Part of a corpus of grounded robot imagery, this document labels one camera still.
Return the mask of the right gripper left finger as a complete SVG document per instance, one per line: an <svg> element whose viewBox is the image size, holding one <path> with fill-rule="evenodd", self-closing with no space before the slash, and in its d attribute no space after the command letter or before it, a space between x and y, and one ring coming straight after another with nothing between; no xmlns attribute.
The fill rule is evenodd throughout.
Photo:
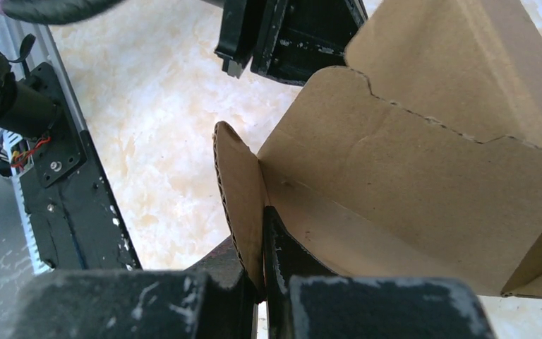
<svg viewBox="0 0 542 339"><path fill-rule="evenodd" d="M255 289L225 239L185 270L56 270L21 291L8 338L254 338Z"/></svg>

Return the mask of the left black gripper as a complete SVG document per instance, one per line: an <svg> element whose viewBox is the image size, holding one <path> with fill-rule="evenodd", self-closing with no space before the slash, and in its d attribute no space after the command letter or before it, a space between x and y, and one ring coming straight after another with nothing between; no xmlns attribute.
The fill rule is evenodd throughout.
<svg viewBox="0 0 542 339"><path fill-rule="evenodd" d="M222 20L215 54L227 75L251 72L302 86L318 70L345 65L350 39L368 19L360 0L215 1Z"/></svg>

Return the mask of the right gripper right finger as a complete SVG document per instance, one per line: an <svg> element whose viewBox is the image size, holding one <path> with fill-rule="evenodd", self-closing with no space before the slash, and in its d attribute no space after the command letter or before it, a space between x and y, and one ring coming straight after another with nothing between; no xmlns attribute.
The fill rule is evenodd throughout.
<svg viewBox="0 0 542 339"><path fill-rule="evenodd" d="M345 277L263 211L270 338L493 338L478 297L449 278Z"/></svg>

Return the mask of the brown cardboard box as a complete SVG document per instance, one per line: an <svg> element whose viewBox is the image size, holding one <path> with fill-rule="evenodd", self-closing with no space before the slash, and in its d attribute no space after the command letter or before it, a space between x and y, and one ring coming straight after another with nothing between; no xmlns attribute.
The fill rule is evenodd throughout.
<svg viewBox="0 0 542 339"><path fill-rule="evenodd" d="M542 299L542 37L520 1L384 1L252 153L215 125L242 266L263 210L341 275Z"/></svg>

